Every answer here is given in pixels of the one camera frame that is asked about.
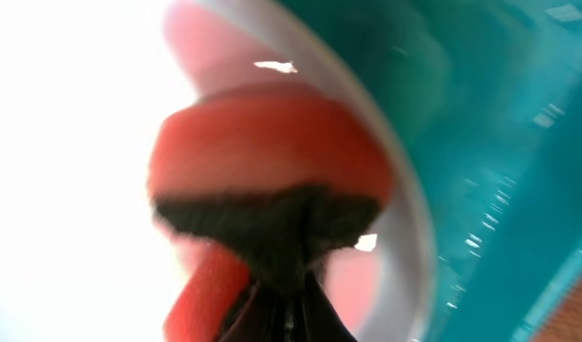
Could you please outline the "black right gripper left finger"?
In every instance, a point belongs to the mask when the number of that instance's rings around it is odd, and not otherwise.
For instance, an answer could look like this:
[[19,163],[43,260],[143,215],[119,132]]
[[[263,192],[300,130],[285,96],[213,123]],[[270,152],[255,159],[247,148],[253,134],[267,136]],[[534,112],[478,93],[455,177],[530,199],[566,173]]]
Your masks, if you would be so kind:
[[260,281],[240,292],[224,316],[216,342],[289,342],[291,303]]

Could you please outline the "light blue plate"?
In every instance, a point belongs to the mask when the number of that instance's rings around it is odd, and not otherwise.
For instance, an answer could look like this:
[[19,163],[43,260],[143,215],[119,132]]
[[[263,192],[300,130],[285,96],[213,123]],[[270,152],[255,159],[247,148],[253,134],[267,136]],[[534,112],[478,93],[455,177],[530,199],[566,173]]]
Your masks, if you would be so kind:
[[[365,102],[341,71],[412,16],[396,1],[0,1],[0,341],[185,341],[177,301],[203,254],[151,222],[146,162],[167,111],[193,91],[157,25],[197,24],[198,70],[292,56],[334,96]],[[211,36],[203,31],[210,29]]]

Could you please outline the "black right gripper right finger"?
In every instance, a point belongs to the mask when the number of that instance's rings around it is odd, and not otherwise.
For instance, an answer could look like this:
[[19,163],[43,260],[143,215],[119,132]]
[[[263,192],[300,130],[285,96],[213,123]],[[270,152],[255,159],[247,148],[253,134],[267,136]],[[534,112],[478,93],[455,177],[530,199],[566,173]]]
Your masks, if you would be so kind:
[[295,300],[295,340],[298,342],[357,342],[329,302],[314,273],[305,277]]

